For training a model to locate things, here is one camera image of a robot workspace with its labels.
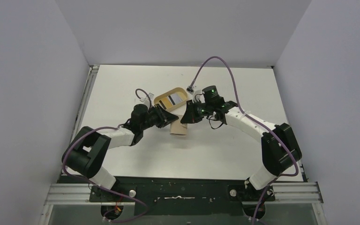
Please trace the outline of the beige leather card holder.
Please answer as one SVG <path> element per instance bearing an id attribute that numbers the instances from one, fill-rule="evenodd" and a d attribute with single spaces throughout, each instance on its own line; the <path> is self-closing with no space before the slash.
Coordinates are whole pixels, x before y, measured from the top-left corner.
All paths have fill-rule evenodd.
<path id="1" fill-rule="evenodd" d="M 175 136 L 186 136 L 188 133 L 187 124 L 182 124 L 180 120 L 176 120 L 170 124 L 170 134 Z"/>

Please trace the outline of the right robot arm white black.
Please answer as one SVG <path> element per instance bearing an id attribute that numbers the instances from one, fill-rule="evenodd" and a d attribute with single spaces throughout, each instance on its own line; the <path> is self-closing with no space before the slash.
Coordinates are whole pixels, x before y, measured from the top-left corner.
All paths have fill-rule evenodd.
<path id="1" fill-rule="evenodd" d="M 182 124 L 195 124 L 203 118 L 220 121 L 223 125 L 237 128 L 261 144 L 262 166 L 245 182 L 245 194 L 250 200 L 257 200 L 263 195 L 263 188 L 285 175 L 285 170 L 295 168 L 290 176 L 297 176 L 297 162 L 302 153 L 290 125 L 267 122 L 242 112 L 236 102 L 225 101 L 219 95 L 215 85 L 195 91 L 187 88 L 192 99 L 186 102 L 186 111 L 181 119 Z"/>

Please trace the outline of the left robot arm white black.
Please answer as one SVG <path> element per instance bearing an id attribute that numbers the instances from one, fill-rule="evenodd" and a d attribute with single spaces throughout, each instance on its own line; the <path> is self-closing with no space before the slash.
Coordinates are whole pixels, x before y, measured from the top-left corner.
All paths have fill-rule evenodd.
<path id="1" fill-rule="evenodd" d="M 160 105 L 137 104 L 131 117 L 118 127 L 92 129 L 84 126 L 62 156 L 63 171 L 69 167 L 80 173 L 92 184 L 103 187 L 101 194 L 106 200 L 115 201 L 119 198 L 120 188 L 115 185 L 116 178 L 102 166 L 107 151 L 136 145 L 143 138 L 144 130 L 163 128 L 178 119 Z"/>

